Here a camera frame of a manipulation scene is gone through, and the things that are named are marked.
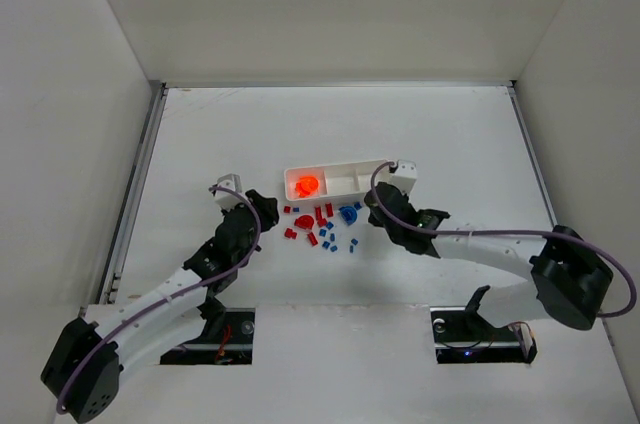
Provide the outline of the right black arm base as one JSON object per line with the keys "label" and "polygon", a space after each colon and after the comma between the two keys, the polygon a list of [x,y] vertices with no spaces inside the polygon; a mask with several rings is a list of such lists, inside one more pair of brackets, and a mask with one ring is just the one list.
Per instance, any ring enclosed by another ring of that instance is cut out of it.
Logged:
{"label": "right black arm base", "polygon": [[431,307],[431,328],[438,364],[530,365],[538,346],[530,325],[515,321],[494,327],[478,313],[488,285],[478,288],[463,307]]}

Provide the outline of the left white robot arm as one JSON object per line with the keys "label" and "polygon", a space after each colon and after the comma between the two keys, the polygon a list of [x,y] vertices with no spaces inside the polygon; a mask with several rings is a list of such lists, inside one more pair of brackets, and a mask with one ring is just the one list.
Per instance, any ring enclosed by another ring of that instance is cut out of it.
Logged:
{"label": "left white robot arm", "polygon": [[145,360],[222,322],[225,309],[217,296],[258,251],[262,233],[278,224],[278,201],[254,189],[239,193],[214,185],[210,191],[222,221],[192,257],[105,319],[77,317],[62,328],[40,376],[56,399],[57,414],[92,421]]}

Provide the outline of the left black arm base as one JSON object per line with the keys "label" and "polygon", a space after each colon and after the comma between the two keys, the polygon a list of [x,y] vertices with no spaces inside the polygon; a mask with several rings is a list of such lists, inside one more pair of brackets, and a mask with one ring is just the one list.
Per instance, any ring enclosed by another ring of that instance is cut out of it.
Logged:
{"label": "left black arm base", "polygon": [[229,308],[216,298],[198,307],[206,319],[196,338],[166,352],[161,365],[244,366],[253,361],[255,308]]}

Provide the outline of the red round lego piece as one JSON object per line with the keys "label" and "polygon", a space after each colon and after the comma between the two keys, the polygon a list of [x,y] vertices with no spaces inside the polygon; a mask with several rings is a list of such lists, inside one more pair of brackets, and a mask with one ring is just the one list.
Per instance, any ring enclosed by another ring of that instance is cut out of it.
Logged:
{"label": "red round lego piece", "polygon": [[311,215],[301,215],[295,219],[294,225],[302,230],[312,230],[315,220]]}

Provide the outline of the orange round lego piece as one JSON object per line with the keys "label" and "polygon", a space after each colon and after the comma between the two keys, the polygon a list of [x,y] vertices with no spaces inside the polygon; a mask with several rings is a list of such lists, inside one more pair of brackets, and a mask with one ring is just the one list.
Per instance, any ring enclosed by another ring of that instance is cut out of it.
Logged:
{"label": "orange round lego piece", "polygon": [[299,198],[307,198],[318,192],[319,185],[319,180],[315,176],[301,176],[296,181],[295,191]]}

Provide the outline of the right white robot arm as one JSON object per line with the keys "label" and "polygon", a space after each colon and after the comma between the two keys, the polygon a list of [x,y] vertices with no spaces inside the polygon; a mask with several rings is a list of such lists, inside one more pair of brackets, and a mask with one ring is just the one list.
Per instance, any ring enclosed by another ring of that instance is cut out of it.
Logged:
{"label": "right white robot arm", "polygon": [[550,318],[575,330],[591,329],[600,315],[613,272],[602,253],[572,229],[482,230],[446,212],[416,209],[406,193],[379,182],[365,195],[369,222],[409,253],[465,261],[520,278],[508,287],[484,284],[466,310],[503,327]]}

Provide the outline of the blue arch lego piece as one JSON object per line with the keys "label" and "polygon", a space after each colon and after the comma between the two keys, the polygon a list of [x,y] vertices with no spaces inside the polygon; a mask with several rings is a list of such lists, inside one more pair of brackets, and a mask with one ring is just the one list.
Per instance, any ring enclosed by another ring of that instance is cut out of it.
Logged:
{"label": "blue arch lego piece", "polygon": [[358,219],[358,211],[353,206],[342,206],[339,208],[339,213],[347,226],[353,225]]}

